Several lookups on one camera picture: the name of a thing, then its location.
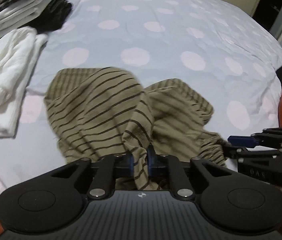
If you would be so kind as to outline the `olive striped pants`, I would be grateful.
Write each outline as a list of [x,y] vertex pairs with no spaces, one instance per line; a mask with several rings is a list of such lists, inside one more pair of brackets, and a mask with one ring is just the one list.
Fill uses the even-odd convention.
[[118,187],[160,190],[165,181],[148,174],[147,148],[188,162],[200,157],[223,166],[225,141],[205,130],[213,106],[180,79],[143,87],[127,70],[66,68],[44,98],[48,121],[68,162],[99,161],[109,154],[133,156],[133,178]]

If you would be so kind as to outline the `folded white gauze garment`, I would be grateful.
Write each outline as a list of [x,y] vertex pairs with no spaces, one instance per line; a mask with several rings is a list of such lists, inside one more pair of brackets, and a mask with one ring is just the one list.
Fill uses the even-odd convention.
[[25,88],[47,41],[31,27],[0,38],[0,138],[15,135]]

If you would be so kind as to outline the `polka dot bed sheet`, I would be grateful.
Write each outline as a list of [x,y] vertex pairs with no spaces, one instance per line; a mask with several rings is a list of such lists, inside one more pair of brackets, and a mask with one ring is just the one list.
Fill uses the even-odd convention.
[[73,10],[34,68],[14,138],[0,139],[0,194],[65,164],[44,93],[64,68],[118,67],[143,86],[178,78],[213,105],[223,138],[276,127],[282,65],[277,40],[220,0],[69,0]]

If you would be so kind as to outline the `folded black clothes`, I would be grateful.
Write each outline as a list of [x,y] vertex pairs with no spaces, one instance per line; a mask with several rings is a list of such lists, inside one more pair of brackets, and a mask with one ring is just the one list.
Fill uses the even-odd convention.
[[35,28],[38,33],[61,29],[72,7],[68,0],[52,0],[40,16],[27,23],[27,26]]

